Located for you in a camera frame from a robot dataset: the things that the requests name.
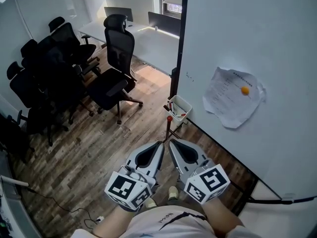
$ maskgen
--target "shoe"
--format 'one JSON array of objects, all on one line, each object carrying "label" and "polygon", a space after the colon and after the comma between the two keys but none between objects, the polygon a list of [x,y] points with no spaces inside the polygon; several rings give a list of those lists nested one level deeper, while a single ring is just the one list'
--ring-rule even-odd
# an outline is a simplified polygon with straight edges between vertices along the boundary
[{"label": "shoe", "polygon": [[175,186],[171,186],[168,189],[168,199],[178,199],[179,193],[178,193],[178,189]]},{"label": "shoe", "polygon": [[155,203],[155,201],[154,201],[152,198],[150,198],[150,197],[148,197],[148,198],[145,200],[144,205],[145,205],[145,207],[148,208],[148,209],[157,206],[157,204]]}]

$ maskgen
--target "orange ball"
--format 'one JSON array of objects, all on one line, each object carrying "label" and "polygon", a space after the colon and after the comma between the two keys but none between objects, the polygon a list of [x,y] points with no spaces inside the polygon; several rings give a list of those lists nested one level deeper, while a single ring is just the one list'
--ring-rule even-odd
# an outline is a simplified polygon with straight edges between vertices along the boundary
[{"label": "orange ball", "polygon": [[241,87],[241,92],[242,92],[243,95],[249,95],[250,90],[249,90],[249,88],[247,86],[242,86]]}]

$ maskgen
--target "floor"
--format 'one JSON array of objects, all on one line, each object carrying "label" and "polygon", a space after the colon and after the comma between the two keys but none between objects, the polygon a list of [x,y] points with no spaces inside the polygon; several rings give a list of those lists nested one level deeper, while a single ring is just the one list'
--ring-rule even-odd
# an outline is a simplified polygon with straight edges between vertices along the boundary
[{"label": "floor", "polygon": [[[105,49],[98,56],[102,71],[108,69]],[[69,128],[68,132],[53,130],[52,147],[48,146],[45,136],[33,136],[31,145],[36,152],[28,154],[27,165],[12,159],[16,178],[28,182],[42,195],[54,197],[66,209],[88,209],[93,219],[107,216],[115,207],[104,193],[112,172],[119,169],[135,148],[165,138],[166,118],[162,107],[169,96],[170,78],[137,59],[133,59],[132,68],[138,82],[130,94],[144,102],[142,108],[136,103],[122,103],[122,124],[117,125],[116,107],[98,115],[97,105],[87,97],[84,102],[95,115],[90,117],[86,110],[79,107],[74,114],[74,123],[64,123]],[[86,84],[94,77],[92,73],[86,75]],[[251,173],[192,124],[182,126],[178,135],[200,145],[216,163],[222,164],[229,177],[241,188],[247,189],[255,182]],[[161,187],[154,195],[158,203],[166,200],[169,186],[174,185],[177,179],[167,144],[158,174]],[[22,190],[22,195],[28,213],[44,237],[70,237],[78,228],[89,231],[84,225],[84,220],[88,218],[85,211],[68,213],[51,199],[25,190]],[[232,210],[241,195],[230,185],[221,200]],[[181,198],[191,202],[183,193]],[[87,225],[93,228],[95,224],[87,221]]]}]

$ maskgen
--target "paper sheet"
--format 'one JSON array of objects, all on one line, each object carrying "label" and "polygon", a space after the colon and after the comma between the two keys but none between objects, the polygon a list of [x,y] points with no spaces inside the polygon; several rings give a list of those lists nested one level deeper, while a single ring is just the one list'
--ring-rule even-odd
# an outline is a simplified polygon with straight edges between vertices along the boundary
[{"label": "paper sheet", "polygon": [[[248,87],[248,95],[242,94],[243,86]],[[203,96],[203,103],[205,110],[214,113],[223,126],[237,128],[265,98],[265,89],[253,75],[218,67]]]}]

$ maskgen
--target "small basket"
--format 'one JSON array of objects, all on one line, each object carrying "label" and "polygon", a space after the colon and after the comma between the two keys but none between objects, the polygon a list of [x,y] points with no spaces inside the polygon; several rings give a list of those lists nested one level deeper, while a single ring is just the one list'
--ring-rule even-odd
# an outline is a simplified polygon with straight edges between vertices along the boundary
[{"label": "small basket", "polygon": [[[170,104],[173,103],[174,107],[174,113],[172,112],[172,109],[170,108]],[[192,106],[188,104],[187,101],[185,101],[182,97],[175,95],[173,98],[171,98],[169,101],[167,101],[167,107],[170,109],[169,111],[165,110],[166,117],[171,116],[173,117],[173,123],[176,126],[180,126],[184,119],[188,116],[190,111],[192,110]]]}]

